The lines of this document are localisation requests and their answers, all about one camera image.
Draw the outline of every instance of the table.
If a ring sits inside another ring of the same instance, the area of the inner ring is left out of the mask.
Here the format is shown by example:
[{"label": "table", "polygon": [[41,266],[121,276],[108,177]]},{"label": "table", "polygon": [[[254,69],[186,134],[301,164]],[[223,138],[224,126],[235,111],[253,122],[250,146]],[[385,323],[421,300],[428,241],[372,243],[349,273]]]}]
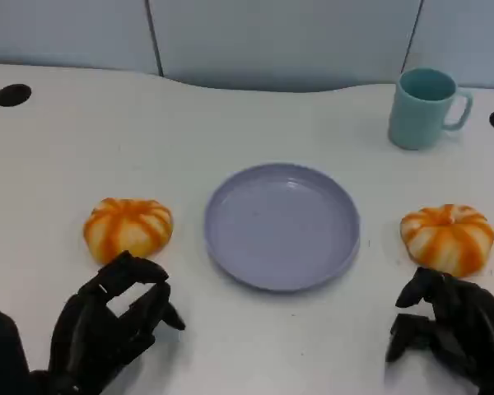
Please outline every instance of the table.
[{"label": "table", "polygon": [[[82,240],[90,210],[105,197],[155,198],[172,209],[175,232],[154,259],[171,275],[188,329],[178,336],[161,325],[159,341],[105,393],[473,391],[424,354],[385,372],[384,354],[394,301],[415,270],[398,235],[402,216],[457,202],[494,226],[494,91],[473,90],[471,119],[457,137],[412,152],[386,137],[392,85],[260,93],[129,72],[0,66],[0,88],[19,82],[31,98],[0,107],[0,309],[16,320],[32,369],[46,366],[63,304],[98,268]],[[361,214],[353,267],[317,290],[256,291],[207,257],[211,192],[238,170],[274,161],[325,172]],[[494,247],[473,281],[494,294]]]}]

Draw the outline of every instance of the plate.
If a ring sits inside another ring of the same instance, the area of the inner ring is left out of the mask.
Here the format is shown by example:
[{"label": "plate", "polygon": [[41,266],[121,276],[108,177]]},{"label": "plate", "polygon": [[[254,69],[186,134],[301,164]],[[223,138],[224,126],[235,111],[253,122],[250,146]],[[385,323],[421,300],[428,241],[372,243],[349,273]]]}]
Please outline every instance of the plate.
[{"label": "plate", "polygon": [[299,165],[260,165],[230,177],[205,211],[211,258],[265,290],[304,290],[343,274],[359,248],[359,215],[330,177]]}]

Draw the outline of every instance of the small decorative pumpkin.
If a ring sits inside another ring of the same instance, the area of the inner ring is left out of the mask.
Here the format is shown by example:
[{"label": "small decorative pumpkin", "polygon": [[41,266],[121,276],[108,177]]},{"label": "small decorative pumpkin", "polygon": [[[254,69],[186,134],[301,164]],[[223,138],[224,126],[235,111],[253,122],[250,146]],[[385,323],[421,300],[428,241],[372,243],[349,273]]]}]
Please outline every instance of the small decorative pumpkin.
[{"label": "small decorative pumpkin", "polygon": [[445,204],[409,213],[401,221],[401,237],[415,262],[463,277],[485,266],[494,230],[473,208]]},{"label": "small decorative pumpkin", "polygon": [[105,265],[125,250],[145,258],[162,249],[172,228],[170,210],[155,200],[108,197],[93,209],[83,234],[93,257]]}]

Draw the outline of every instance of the ceramic mug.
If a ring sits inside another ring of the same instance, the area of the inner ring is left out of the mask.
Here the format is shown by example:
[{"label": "ceramic mug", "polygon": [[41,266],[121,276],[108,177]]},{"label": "ceramic mug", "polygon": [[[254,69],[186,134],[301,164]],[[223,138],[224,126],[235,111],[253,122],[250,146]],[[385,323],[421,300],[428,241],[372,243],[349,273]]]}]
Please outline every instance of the ceramic mug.
[{"label": "ceramic mug", "polygon": [[[446,124],[445,117],[457,95],[463,96],[467,105],[457,123]],[[465,125],[472,104],[472,95],[460,91],[448,74],[431,68],[404,72],[395,87],[389,139],[407,150],[433,146],[443,130],[457,131]]]}]

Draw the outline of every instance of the wall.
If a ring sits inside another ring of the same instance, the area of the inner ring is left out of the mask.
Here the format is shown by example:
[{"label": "wall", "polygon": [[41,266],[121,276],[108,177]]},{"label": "wall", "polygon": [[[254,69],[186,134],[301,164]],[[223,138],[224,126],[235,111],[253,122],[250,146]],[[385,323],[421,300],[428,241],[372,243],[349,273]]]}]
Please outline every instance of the wall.
[{"label": "wall", "polygon": [[321,91],[393,81],[419,0],[151,0],[165,76]]},{"label": "wall", "polygon": [[420,66],[494,87],[494,0],[425,0],[407,62]]},{"label": "wall", "polygon": [[0,0],[0,62],[158,73],[143,0]]}]

